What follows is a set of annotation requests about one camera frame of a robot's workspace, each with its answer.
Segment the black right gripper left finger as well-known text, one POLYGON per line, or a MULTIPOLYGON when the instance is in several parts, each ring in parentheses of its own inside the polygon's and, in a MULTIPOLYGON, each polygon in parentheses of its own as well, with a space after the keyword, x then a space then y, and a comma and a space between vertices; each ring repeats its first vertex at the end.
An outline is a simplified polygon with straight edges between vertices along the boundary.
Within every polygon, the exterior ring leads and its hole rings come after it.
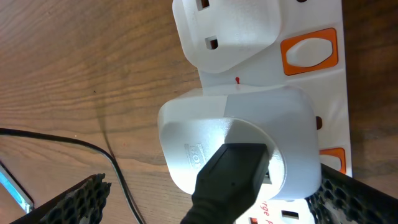
POLYGON ((111 190, 104 178, 91 175, 11 224, 99 224, 111 190))

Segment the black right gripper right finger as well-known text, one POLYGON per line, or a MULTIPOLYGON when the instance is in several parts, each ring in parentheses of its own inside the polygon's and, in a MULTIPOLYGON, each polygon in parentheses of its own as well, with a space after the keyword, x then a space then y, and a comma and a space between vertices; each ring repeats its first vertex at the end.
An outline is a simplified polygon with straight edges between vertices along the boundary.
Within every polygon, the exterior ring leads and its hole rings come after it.
POLYGON ((306 198, 315 223, 397 224, 397 199, 322 165, 320 188, 306 198))

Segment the blue screen Galaxy smartphone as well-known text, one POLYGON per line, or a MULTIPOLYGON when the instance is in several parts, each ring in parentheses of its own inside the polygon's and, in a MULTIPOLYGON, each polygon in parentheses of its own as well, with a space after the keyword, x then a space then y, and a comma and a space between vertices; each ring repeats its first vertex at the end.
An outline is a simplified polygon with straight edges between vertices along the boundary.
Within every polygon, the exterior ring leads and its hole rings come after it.
POLYGON ((32 197, 3 163, 1 163, 1 185, 8 191, 23 211, 26 213, 33 211, 34 201, 32 197))

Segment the white USB charger adapter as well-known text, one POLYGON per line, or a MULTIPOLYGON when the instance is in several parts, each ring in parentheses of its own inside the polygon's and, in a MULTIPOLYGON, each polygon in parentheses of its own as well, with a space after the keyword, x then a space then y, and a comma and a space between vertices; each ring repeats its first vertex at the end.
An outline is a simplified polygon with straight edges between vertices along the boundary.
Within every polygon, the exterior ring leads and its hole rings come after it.
POLYGON ((305 198, 321 184, 316 116, 301 88, 226 85, 214 95, 195 89, 161 107, 158 127, 170 176, 188 194, 199 171, 227 143, 267 146, 264 200, 305 198))

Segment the white socket safety cover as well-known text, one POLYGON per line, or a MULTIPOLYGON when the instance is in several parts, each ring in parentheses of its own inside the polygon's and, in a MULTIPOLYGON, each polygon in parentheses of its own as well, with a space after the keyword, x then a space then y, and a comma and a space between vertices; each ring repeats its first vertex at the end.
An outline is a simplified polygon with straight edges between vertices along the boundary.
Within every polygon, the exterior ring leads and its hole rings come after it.
POLYGON ((172 12, 185 57, 208 73, 264 50, 282 27, 279 0, 173 0, 172 12))

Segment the white power strip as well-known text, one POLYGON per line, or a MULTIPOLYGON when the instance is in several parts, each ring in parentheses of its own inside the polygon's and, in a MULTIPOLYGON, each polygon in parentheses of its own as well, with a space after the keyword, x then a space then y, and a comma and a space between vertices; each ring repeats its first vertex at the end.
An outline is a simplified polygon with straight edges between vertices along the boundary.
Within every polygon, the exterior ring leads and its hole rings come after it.
MULTIPOLYGON (((316 116, 320 164, 352 175, 342 3, 279 1, 282 27, 276 41, 224 72, 198 69, 200 90, 214 95, 226 85, 301 88, 316 116)), ((264 200, 260 194, 237 221, 288 223, 282 214, 285 208, 298 213, 299 223, 310 221, 304 198, 264 200)))

